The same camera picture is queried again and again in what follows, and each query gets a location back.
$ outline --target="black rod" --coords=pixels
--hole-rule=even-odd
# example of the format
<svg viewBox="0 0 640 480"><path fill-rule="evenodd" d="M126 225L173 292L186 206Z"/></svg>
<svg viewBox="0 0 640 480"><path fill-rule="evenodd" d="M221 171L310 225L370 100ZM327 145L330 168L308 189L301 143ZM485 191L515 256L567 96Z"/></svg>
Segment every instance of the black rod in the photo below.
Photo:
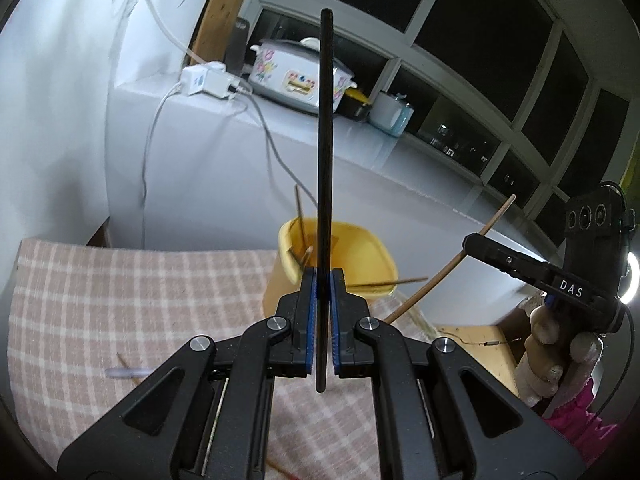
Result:
<svg viewBox="0 0 640 480"><path fill-rule="evenodd" d="M320 86L318 114L318 343L316 391L326 389L326 350L331 270L331 200L334 164L334 13L320 13Z"/></svg>

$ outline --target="electrical cord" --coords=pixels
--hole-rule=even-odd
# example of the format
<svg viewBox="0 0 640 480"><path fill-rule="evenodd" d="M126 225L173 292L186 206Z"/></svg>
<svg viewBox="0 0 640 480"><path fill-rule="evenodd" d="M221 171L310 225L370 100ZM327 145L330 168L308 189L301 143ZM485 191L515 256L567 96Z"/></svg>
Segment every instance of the electrical cord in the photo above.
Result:
<svg viewBox="0 0 640 480"><path fill-rule="evenodd" d="M251 95L249 92L243 91L244 89L238 89L239 93L244 95L247 99L249 99L249 101L251 101L251 104L254 105L255 110L258 112L258 117L260 117L260 122L262 123L262 127L264 129L264 133L267 137L267 141L269 142L269 145L271 146L271 149L273 150L273 155L275 155L276 160L278 161L278 163L280 164L280 166L282 167L282 169L284 171L287 172L287 174L291 177L291 179L300 186L300 189L302 191L305 192L305 194L309 197L309 199L311 200L311 202L313 203L314 207L317 209L318 208L318 200L316 200L316 197L313 196L313 193L311 193L307 187L302 183L302 181L296 176L295 173L293 173L292 169L286 165L286 163L284 162L284 160L282 160L280 153L278 152L278 149L276 148L275 142L273 142L273 135L271 134L271 131L269 129L269 127L267 126L267 121L264 119L264 115L262 114L262 110L260 110L260 106L258 105L258 101L255 100L255 97L253 95Z"/></svg>
<svg viewBox="0 0 640 480"><path fill-rule="evenodd" d="M476 342L472 342L472 341L465 341L464 339L462 339L459 335L457 334L453 334L451 332L443 332L442 330L438 330L438 332L440 332L441 334L444 335L450 335L452 337L455 337L456 339L458 339L463 345L478 345L478 346L498 346L498 345L508 345L509 343L515 343L516 341L521 341L524 338L523 337L517 337L516 339L511 339L510 341L498 341L498 340L492 340L492 341L483 341L481 343L476 343Z"/></svg>
<svg viewBox="0 0 640 480"><path fill-rule="evenodd" d="M151 147L151 141L154 137L154 130L156 129L156 124L158 124L158 118L160 117L160 112L162 111L162 107L166 103L167 99L177 93L180 90L180 83L176 83L173 85L169 91L164 95L158 106L156 107L156 111L154 112L154 118L149 125L149 129L146 132L146 141L145 141L145 151L142 156L142 233L141 233L141 244L142 248L146 248L146 196L148 193L148 185L146 182L146 167L148 164L149 157L149 149Z"/></svg>
<svg viewBox="0 0 640 480"><path fill-rule="evenodd" d="M151 15L153 16L153 19L156 22L156 25L158 25L158 28L160 29L160 31L164 34L164 36L171 41L171 43L173 43L177 48L179 48L181 51L183 51L187 56L191 57L191 59L193 59L195 62L199 63L200 65L204 66L207 70L214 70L212 67L210 67L209 65L207 65L207 62L204 61L204 59L202 59L200 56L198 56L198 54L196 54L193 50L191 50L189 47L187 47L186 45L182 44L182 42L180 40L178 40L178 38L176 38L172 32L167 28L167 26L164 24L164 22L162 21L162 18L160 17L160 15L158 14L158 11L156 10L156 7L154 6L153 2L151 0L144 0L146 2L146 6L149 8L149 11L151 12ZM252 97L252 94L254 93L254 89L252 88L252 86L247 83L246 81L244 81L243 79L240 79L240 86L237 88L237 92L245 95L254 105L256 111L258 112L258 116L260 117L260 122L262 123L262 127L264 129L264 133L266 134L267 140L269 142L269 145L271 146L271 149L273 150L273 154L276 157L276 160L278 161L278 163L280 164L280 166L282 167L283 170L285 170L287 172L287 174L293 179L293 181L298 184L300 186L300 188L305 192L305 194L309 197L309 199L311 200L311 202L313 203L313 205L315 206L315 208L318 208L318 201L316 200L316 198L313 196L313 194L308 190L308 188L302 183L302 181L296 176L295 173L293 173L293 171L289 168L289 166L286 165L286 163L284 162L284 160L282 160L280 153L278 152L278 149L276 148L275 142L273 140L273 136L271 135L271 131L269 129L269 127L267 126L267 123L264 119L264 115L262 114L262 111L260 110L260 107L257 103L257 101L255 100L254 97ZM144 169L143 169L143 188L144 188L144 196L146 197L146 182L144 181Z"/></svg>
<svg viewBox="0 0 640 480"><path fill-rule="evenodd" d="M616 392L618 391L618 389L620 387L620 384L622 384L622 381L625 380L626 373L629 371L629 366L631 365L631 359L634 356L634 348L636 346L636 327L634 326L634 319L633 319L633 316L631 315L631 311L629 310L629 307L626 306L625 304L623 304L622 308L625 309L626 318L629 321L629 334L631 336L631 341L629 342L629 354L628 354L628 356L626 358L625 367L623 368L622 373L620 374L620 378L618 379L618 382L613 387L613 390L607 396L607 398L604 400L604 402L602 403L602 405L600 406L598 411L593 415L593 418L584 425L584 429L580 433L580 436L578 436L578 438L576 438L576 440L574 441L574 444L578 440L580 440L580 437L582 435L584 435L586 433L586 431L589 429L590 425L598 420L598 418L600 417L600 414L609 405L611 399L613 399L613 397L616 395Z"/></svg>

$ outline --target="window frame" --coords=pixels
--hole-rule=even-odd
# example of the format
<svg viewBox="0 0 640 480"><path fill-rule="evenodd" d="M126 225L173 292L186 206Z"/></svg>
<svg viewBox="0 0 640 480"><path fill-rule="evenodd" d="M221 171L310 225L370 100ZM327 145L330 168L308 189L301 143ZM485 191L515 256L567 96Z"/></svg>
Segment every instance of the window frame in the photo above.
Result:
<svg viewBox="0 0 640 480"><path fill-rule="evenodd" d="M244 0L240 10L240 16L250 22L249 34L251 35L255 23L264 9L319 25L321 9L331 7L334 10L334 27L337 33L348 40L354 41L378 54L382 54L382 56L388 57L388 61L370 94L372 99L375 99L379 92L388 90L398 74L399 69L404 68L449 98L453 103L481 123L482 126L486 127L500 141L500 145L496 149L494 156L489 160L480 177L455 161L450 160L449 157L433 149L418 137L407 136L411 138L412 145L439 162L446 164L456 173L467 178L475 186L482 186L497 196L502 195L492 186L488 185L489 180L497 170L506 153L509 150L513 151L518 159L540 181L538 188L522 208L525 218L531 221L531 224L534 224L533 221L552 193L556 193L563 200L568 199L566 193L559 189L558 184L580 146L602 86L595 78L593 70L581 52L571 30L558 17L558 14L553 10L548 1L537 0L553 20L552 28L543 49L538 68L529 84L529 88L520 104L518 112L513 121L508 120L494 104L462 76L442 63L435 56L414 44L415 38L427 19L430 10L433 8L435 1L436 0L420 0L404 32L387 25L366 12L355 9L338 0ZM524 135L522 127L527 121L542 91L563 33L574 47L587 73L588 83L566 137L554 160L551 164L548 164L530 140ZM607 168L606 175L620 174L620 177L622 177L625 168L618 168L618 166L621 165L621 162L618 160L622 160L623 158L620 157L620 149L629 144L630 137L633 134L631 131L626 132L626 129L628 128L623 128L620 141L614 151L614 156Z"/></svg>

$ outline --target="yellow bucket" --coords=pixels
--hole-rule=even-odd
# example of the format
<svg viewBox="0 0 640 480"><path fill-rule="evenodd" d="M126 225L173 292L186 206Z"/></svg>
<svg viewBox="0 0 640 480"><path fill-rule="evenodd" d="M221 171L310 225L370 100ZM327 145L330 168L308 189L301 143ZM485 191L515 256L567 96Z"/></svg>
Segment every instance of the yellow bucket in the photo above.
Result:
<svg viewBox="0 0 640 480"><path fill-rule="evenodd" d="M306 265L316 267L318 222L315 218L305 218L303 224L306 244L314 247ZM297 218L284 224L278 232L278 255L262 298L265 317L275 314L282 296L300 290L302 271L290 254L290 249L299 259L302 259L306 250ZM348 292L369 302L388 296L396 288L395 285L350 287L361 283L394 282L398 279L396 263L386 247L376 235L357 225L332 222L331 266L343 269Z"/></svg>

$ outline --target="wooden board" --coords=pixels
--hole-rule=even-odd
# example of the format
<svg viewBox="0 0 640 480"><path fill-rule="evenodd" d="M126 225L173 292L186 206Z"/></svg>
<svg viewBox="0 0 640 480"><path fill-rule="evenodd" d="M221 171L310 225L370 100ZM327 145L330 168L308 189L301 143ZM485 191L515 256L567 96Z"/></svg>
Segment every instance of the wooden board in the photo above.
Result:
<svg viewBox="0 0 640 480"><path fill-rule="evenodd" d="M191 49L205 61L222 60L243 0L208 0Z"/></svg>
<svg viewBox="0 0 640 480"><path fill-rule="evenodd" d="M439 326L437 329L442 335L460 343L469 355L512 393L518 395L514 376L516 362L504 335L497 326ZM486 341L501 341L503 344L482 346L481 344Z"/></svg>

